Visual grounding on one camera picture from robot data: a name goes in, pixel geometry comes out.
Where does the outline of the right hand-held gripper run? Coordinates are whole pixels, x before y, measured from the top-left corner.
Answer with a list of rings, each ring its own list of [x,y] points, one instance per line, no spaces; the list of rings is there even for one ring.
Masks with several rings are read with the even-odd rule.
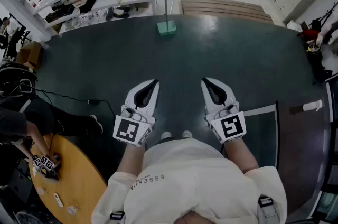
[[[214,78],[204,77],[201,89],[207,114],[205,120],[220,143],[246,134],[245,117],[232,89]]]

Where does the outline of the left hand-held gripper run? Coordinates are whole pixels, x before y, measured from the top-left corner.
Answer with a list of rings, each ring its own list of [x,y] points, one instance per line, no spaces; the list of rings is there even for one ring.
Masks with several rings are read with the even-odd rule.
[[[113,138],[141,147],[153,130],[154,114],[159,94],[159,81],[147,80],[133,87],[127,94],[121,114],[115,118]]]

